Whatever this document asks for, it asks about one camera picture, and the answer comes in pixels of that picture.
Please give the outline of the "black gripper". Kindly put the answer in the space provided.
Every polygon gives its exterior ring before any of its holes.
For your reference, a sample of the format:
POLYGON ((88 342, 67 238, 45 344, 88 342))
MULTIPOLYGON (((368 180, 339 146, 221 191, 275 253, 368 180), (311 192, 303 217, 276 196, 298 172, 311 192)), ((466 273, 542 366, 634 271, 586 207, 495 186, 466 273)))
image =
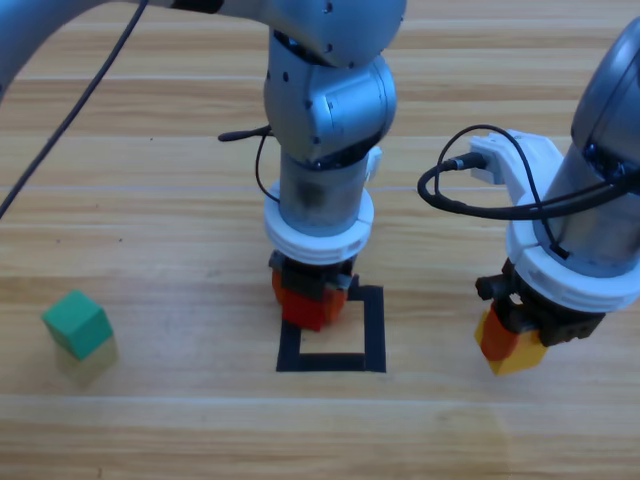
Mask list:
POLYGON ((348 299, 348 289, 354 276, 357 256, 328 265, 311 265, 273 251, 269 259, 272 288, 282 304, 284 290, 290 290, 314 301, 322 298, 325 321, 335 321, 348 299))
POLYGON ((602 312, 561 306, 534 290, 506 260, 498 275, 479 277, 478 296, 491 301, 481 331, 481 351, 488 361, 503 361, 519 345, 543 349, 574 338, 588 338, 603 320, 602 312))

